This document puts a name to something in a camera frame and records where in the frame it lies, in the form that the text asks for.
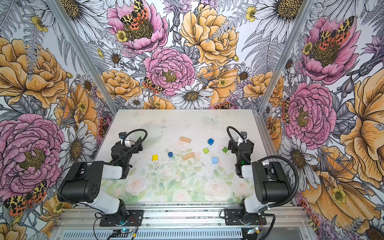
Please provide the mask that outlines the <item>natural wood plank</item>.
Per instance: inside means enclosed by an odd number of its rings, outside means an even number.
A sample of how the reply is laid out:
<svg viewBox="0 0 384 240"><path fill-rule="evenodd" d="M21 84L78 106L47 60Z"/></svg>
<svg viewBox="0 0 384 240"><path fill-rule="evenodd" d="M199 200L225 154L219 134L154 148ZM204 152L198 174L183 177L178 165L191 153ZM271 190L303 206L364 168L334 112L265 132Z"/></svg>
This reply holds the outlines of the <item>natural wood plank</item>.
<svg viewBox="0 0 384 240"><path fill-rule="evenodd" d="M194 156L195 156L195 153L194 153L194 152L191 152L191 153L188 153L188 154L186 154L186 155L183 155L183 156L182 156L182 159L183 159L184 161L186 161L186 160L189 160L189 159L193 158Z"/></svg>
<svg viewBox="0 0 384 240"><path fill-rule="evenodd" d="M191 143L192 140L189 138L186 138L186 137L180 137L180 141L185 142L185 143Z"/></svg>

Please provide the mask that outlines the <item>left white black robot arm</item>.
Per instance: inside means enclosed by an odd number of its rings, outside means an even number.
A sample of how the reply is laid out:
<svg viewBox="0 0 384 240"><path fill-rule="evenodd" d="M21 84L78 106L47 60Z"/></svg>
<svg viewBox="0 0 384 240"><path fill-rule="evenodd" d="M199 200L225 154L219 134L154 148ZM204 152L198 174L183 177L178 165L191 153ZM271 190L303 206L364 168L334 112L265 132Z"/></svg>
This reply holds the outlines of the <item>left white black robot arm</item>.
<svg viewBox="0 0 384 240"><path fill-rule="evenodd" d="M147 136L148 132L144 129L119 133L120 140L111 148L111 162L81 162L67 168L68 173L57 189L58 200L97 210L102 220L110 225L123 226L127 222L136 225L137 221L126 209L124 201L103 191L101 183L128 177L132 155L143 150Z"/></svg>

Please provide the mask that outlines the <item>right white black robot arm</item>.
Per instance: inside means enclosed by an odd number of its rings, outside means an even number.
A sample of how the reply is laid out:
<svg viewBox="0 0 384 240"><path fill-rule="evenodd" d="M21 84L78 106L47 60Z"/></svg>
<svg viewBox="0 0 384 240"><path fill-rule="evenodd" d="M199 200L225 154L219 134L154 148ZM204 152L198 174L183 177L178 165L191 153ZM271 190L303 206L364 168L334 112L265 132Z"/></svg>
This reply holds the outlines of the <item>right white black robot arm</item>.
<svg viewBox="0 0 384 240"><path fill-rule="evenodd" d="M254 143L235 128L227 127L230 137L228 149L236 155L235 173L241 179L252 180L254 193L241 200L238 209L224 209L227 226L265 225L265 211L291 201L296 189L292 189L281 162L281 156L267 156L251 161Z"/></svg>

